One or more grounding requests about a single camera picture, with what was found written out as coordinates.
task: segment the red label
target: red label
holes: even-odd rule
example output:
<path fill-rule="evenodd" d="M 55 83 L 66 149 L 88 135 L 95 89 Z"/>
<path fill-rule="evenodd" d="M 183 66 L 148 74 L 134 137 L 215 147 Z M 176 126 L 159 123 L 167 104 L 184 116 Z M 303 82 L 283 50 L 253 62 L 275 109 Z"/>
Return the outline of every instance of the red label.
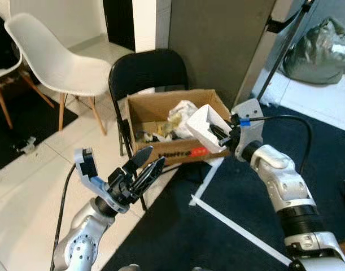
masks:
<path fill-rule="evenodd" d="M 191 157 L 207 155 L 210 152 L 205 147 L 198 147 L 191 150 Z"/>

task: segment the white tape line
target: white tape line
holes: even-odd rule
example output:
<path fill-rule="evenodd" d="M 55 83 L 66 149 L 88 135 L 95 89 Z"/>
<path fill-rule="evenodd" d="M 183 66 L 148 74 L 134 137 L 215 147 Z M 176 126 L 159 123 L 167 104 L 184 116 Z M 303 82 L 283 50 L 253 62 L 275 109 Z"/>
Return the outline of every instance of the white tape line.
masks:
<path fill-rule="evenodd" d="M 222 213 L 219 213 L 218 211 L 216 211 L 215 209 L 213 209 L 211 206 L 209 206 L 208 204 L 206 204 L 205 202 L 203 202 L 202 200 L 196 198 L 195 196 L 191 195 L 192 198 L 195 200 L 196 204 L 198 206 L 200 206 L 201 208 L 203 208 L 205 211 L 207 211 L 208 213 L 212 214 L 213 216 L 215 216 L 217 219 L 219 219 L 221 222 L 223 222 L 224 224 L 226 224 L 227 226 L 229 226 L 230 228 L 232 228 L 233 230 L 235 230 L 238 234 L 242 235 L 243 237 L 245 237 L 246 239 L 248 239 L 251 243 L 255 244 L 256 246 L 260 247 L 262 250 L 264 250 L 266 253 L 270 254 L 271 256 L 273 256 L 275 259 L 277 259 L 278 261 L 282 262 L 283 264 L 285 264 L 286 266 L 289 266 L 289 264 L 291 263 L 291 260 L 289 258 L 287 258 L 286 256 L 284 256 L 283 254 L 281 254 L 279 251 L 275 250 L 274 248 L 272 248 L 271 246 L 269 246 L 268 244 L 266 244 L 265 242 L 263 242 L 262 240 L 260 240 L 258 237 L 256 237 L 255 235 L 251 234 L 250 232 L 248 232 L 246 229 L 244 229 L 243 227 L 239 226 L 238 224 L 236 224 L 234 221 L 228 219 L 227 217 L 225 217 Z"/>
<path fill-rule="evenodd" d="M 216 158 L 214 160 L 210 160 L 208 163 L 211 165 L 211 169 L 210 171 L 207 173 L 203 183 L 199 186 L 198 190 L 195 193 L 195 197 L 196 198 L 201 198 L 202 194 L 204 194 L 207 186 L 210 184 L 213 176 L 215 175 L 217 169 L 220 167 L 220 165 L 222 164 L 222 162 L 224 161 L 223 157 L 220 158 Z M 189 203 L 190 206 L 195 206 L 196 202 L 194 201 L 194 199 L 192 199 Z"/>

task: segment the chair backrest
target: chair backrest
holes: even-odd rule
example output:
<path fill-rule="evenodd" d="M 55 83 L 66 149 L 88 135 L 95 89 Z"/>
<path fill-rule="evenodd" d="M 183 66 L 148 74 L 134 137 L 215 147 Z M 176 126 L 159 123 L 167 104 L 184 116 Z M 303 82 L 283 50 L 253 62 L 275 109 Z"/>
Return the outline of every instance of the chair backrest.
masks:
<path fill-rule="evenodd" d="M 110 73 L 110 92 L 114 100 L 143 89 L 171 85 L 189 88 L 184 61 L 168 49 L 125 55 L 117 60 Z"/>
<path fill-rule="evenodd" d="M 5 28 L 41 82 L 56 76 L 56 70 L 60 73 L 58 67 L 64 66 L 65 72 L 68 72 L 66 62 L 73 54 L 35 17 L 17 14 L 5 22 Z"/>
<path fill-rule="evenodd" d="M 2 17 L 4 21 L 11 17 L 10 0 L 0 0 L 0 17 Z"/>

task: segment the robotic arm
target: robotic arm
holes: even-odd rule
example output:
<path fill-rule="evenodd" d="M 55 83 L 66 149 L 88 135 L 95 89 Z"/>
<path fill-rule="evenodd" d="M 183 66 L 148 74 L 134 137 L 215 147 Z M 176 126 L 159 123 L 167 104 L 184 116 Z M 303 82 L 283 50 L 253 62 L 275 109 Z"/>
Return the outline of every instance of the robotic arm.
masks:
<path fill-rule="evenodd" d="M 97 258 L 103 233 L 125 213 L 161 174 L 165 158 L 150 163 L 133 181 L 136 170 L 149 158 L 152 147 L 136 153 L 122 168 L 117 168 L 104 182 L 97 176 L 91 149 L 75 151 L 75 162 L 81 182 L 97 194 L 73 218 L 71 229 L 54 252 L 56 271 L 90 271 Z"/>
<path fill-rule="evenodd" d="M 305 181 L 296 172 L 293 160 L 263 144 L 263 120 L 250 122 L 247 119 L 263 116 L 258 101 L 248 100 L 232 110 L 233 123 L 228 128 L 229 136 L 225 138 L 221 138 L 221 132 L 227 129 L 224 120 L 211 107 L 205 112 L 202 114 L 204 117 L 200 115 L 197 121 L 201 130 L 194 129 L 196 125 L 190 123 L 190 131 L 212 152 L 229 148 L 238 160 L 248 162 L 265 183 L 280 218 L 285 246 L 293 260 L 289 270 L 345 271 L 345 256 L 334 234 L 325 230 L 316 203 Z M 219 125 L 224 128 L 220 128 L 220 134 L 217 134 L 215 131 Z M 203 127 L 209 127 L 217 139 L 207 135 Z"/>

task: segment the white plastic bag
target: white plastic bag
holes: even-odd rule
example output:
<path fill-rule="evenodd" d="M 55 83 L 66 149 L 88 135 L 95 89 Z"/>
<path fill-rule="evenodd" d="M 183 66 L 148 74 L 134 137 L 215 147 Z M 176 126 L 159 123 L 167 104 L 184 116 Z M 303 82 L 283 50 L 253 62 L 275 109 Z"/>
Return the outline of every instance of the white plastic bag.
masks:
<path fill-rule="evenodd" d="M 171 109 L 167 120 L 174 125 L 173 131 L 180 138 L 191 138 L 193 135 L 186 127 L 188 119 L 198 110 L 189 100 L 182 100 Z"/>

